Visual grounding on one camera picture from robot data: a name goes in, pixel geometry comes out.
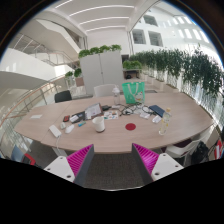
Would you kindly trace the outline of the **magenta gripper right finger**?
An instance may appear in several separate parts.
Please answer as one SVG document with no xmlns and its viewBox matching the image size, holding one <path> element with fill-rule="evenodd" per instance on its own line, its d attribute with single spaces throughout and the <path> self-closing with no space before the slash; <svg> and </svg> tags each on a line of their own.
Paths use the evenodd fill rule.
<svg viewBox="0 0 224 224">
<path fill-rule="evenodd" d="M 136 143 L 132 144 L 132 155 L 145 185 L 183 169 L 167 153 L 158 154 Z"/>
</svg>

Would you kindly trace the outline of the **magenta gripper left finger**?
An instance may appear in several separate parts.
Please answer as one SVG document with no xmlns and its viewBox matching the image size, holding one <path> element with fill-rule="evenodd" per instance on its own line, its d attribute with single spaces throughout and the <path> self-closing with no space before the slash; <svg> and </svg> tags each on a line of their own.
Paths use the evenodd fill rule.
<svg viewBox="0 0 224 224">
<path fill-rule="evenodd" d="M 67 157 L 57 157 L 45 168 L 45 171 L 83 186 L 93 156 L 94 145 L 91 144 Z"/>
</svg>

